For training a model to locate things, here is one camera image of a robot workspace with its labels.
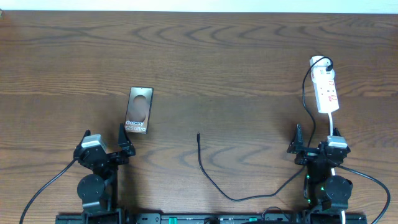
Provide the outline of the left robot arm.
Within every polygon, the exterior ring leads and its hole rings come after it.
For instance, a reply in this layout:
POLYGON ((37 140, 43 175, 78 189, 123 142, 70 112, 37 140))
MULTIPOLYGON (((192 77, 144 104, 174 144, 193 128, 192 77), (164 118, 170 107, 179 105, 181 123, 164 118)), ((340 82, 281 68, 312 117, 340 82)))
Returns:
POLYGON ((73 158, 93 173, 80 180, 77 194, 82 201, 82 223, 130 223, 129 212, 118 206, 118 167, 129 163, 136 155, 135 147, 127 136, 123 124, 119 127, 117 152, 106 152, 99 134, 85 131, 74 150, 73 158))

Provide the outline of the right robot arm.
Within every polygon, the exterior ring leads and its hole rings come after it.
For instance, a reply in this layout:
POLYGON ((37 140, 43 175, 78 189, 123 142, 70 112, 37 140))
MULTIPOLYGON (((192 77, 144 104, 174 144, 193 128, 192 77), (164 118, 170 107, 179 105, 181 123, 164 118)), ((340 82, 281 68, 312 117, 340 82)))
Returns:
POLYGON ((333 135, 317 147, 307 147, 298 124, 287 152, 296 155, 295 164, 307 168, 304 196, 309 200, 309 207, 302 212, 302 222, 314 223, 322 218, 332 223, 345 222, 341 213, 348 209, 353 184, 332 171, 351 152, 345 138, 334 129, 333 135))

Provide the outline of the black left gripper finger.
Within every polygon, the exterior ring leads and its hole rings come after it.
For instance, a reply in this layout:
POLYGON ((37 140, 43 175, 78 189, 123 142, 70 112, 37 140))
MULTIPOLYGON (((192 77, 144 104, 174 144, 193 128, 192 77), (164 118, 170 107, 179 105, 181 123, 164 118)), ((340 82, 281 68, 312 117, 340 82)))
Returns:
POLYGON ((87 136, 90 136, 90 135, 91 135, 91 131, 90 131, 89 129, 87 129, 87 130, 85 131, 85 133, 84 133, 84 135, 83 135, 83 137, 82 137, 80 143, 79 143, 79 146, 81 146, 81 144, 83 143, 84 138, 86 138, 87 136))
POLYGON ((119 135, 118 135, 118 146, 122 150, 133 150, 134 146, 130 139, 128 138, 127 132, 124 125, 121 123, 119 125, 119 135))

